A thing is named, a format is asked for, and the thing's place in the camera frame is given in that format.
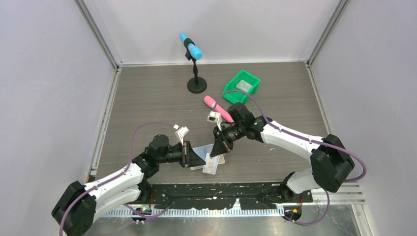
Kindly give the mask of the blue credit card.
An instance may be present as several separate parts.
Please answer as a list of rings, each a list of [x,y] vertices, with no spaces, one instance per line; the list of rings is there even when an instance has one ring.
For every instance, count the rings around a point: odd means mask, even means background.
[[[240,80],[237,83],[236,88],[238,88],[238,89],[240,89],[240,90],[242,90],[246,93],[249,93],[249,91],[253,88],[253,86],[245,80]]]

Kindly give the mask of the white VIP card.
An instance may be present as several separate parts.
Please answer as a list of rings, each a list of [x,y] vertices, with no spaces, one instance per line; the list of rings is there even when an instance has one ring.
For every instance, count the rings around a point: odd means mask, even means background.
[[[210,154],[207,154],[202,172],[209,175],[216,175],[218,167],[218,157],[219,156],[211,157]]]

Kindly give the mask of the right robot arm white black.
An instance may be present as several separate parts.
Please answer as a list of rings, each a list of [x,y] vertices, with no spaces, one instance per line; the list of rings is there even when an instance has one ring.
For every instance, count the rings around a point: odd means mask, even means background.
[[[317,188],[335,193],[355,167],[350,155],[343,152],[340,139],[334,135],[322,138],[289,129],[271,118],[255,117],[241,103],[232,105],[228,113],[233,121],[213,129],[211,157],[231,152],[234,141],[247,137],[289,150],[311,165],[304,171],[288,174],[279,186],[266,193],[270,200],[293,202],[301,193]]]

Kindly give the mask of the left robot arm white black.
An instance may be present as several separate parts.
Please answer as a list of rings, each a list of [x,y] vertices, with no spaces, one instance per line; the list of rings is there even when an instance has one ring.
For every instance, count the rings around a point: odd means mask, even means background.
[[[183,168],[203,166],[205,161],[189,141],[175,145],[165,135],[156,135],[144,151],[122,169],[94,182],[71,183],[52,210],[59,235],[81,236],[95,220],[126,203],[146,203],[151,196],[148,179],[162,163],[178,162]]]

